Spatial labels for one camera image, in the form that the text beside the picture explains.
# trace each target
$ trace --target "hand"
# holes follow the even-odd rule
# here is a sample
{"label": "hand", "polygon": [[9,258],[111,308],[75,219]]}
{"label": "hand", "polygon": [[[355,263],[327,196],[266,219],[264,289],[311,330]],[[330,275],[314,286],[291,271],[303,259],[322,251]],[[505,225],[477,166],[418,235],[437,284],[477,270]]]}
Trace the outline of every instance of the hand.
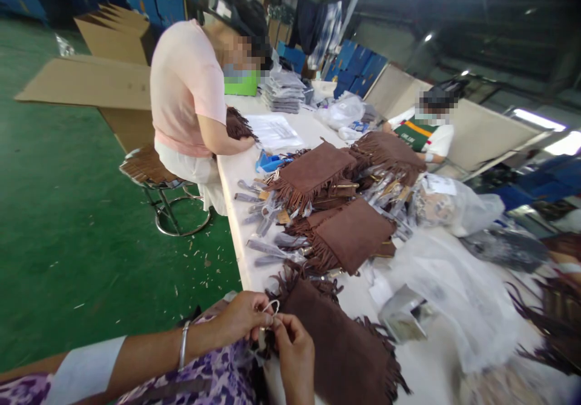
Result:
{"label": "hand", "polygon": [[272,325],[272,307],[262,312],[269,303],[264,293],[243,291],[209,324],[217,337],[219,347],[228,346],[245,337],[258,340],[258,331]]}
{"label": "hand", "polygon": [[291,314],[277,314],[273,325],[287,404],[314,404],[315,344],[313,339],[301,321]]}

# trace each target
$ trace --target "window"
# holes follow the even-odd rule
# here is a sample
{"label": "window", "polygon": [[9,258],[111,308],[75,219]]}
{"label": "window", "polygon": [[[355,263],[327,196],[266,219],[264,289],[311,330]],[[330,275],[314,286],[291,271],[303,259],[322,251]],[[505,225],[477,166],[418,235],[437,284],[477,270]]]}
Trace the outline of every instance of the window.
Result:
{"label": "window", "polygon": [[528,111],[521,110],[520,108],[513,110],[513,113],[516,117],[519,117],[527,122],[534,123],[535,125],[546,128],[548,130],[554,130],[559,132],[563,131],[566,128],[566,126],[561,125],[560,123],[553,122],[552,120],[549,120],[545,117],[529,113]]}
{"label": "window", "polygon": [[579,131],[573,131],[564,139],[547,146],[545,151],[553,155],[575,155],[579,147],[581,147],[581,133]]}

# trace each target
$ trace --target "folded clothing stack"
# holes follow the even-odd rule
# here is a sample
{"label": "folded clothing stack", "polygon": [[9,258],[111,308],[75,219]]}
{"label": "folded clothing stack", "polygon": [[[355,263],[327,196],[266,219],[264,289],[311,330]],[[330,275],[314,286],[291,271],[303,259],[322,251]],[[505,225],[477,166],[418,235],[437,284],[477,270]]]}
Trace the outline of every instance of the folded clothing stack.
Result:
{"label": "folded clothing stack", "polygon": [[304,102],[305,87],[293,72],[272,71],[263,87],[262,101],[271,111],[298,113]]}

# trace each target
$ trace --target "metal stool legs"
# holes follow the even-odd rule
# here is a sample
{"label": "metal stool legs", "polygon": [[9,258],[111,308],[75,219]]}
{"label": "metal stool legs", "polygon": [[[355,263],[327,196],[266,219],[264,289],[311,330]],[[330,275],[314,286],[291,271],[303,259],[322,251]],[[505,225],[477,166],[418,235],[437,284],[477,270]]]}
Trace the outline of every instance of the metal stool legs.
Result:
{"label": "metal stool legs", "polygon": [[[163,190],[161,190],[161,189],[155,189],[155,190],[159,194],[159,200],[157,200],[157,201],[153,200],[153,198],[151,197],[151,193],[149,192],[149,189],[147,187],[143,187],[143,191],[145,192],[145,195],[147,196],[147,199],[149,200],[149,204],[156,209],[156,226],[160,232],[162,232],[166,235],[170,235],[172,237],[185,237],[187,235],[195,234],[198,231],[201,231],[208,224],[208,222],[210,220],[210,212],[209,211],[208,211],[208,215],[206,216],[206,219],[204,220],[204,222],[201,225],[199,225],[196,229],[193,229],[192,231],[181,232],[179,224],[177,222],[177,219],[176,219],[176,217],[171,209],[171,205],[173,203],[176,203],[176,202],[184,200],[184,199],[201,200],[201,198],[190,195],[190,193],[187,192],[187,190],[184,187],[184,191],[186,193],[188,193],[187,196],[180,196],[178,198],[172,199],[171,201],[168,201],[168,198],[166,197],[165,192]],[[173,232],[168,231],[167,229],[162,227],[162,224],[160,221],[161,215],[164,215],[171,222],[172,226],[174,227]]]}

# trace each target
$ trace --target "silver bangle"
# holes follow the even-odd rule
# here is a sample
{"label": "silver bangle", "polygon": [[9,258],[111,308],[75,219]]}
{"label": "silver bangle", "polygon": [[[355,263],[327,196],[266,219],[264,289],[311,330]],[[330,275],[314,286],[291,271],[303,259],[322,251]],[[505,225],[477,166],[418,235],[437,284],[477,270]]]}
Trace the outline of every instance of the silver bangle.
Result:
{"label": "silver bangle", "polygon": [[186,339],[188,337],[188,329],[189,329],[189,320],[183,326],[182,330],[182,347],[180,348],[180,367],[179,371],[183,370],[184,360],[186,359]]}

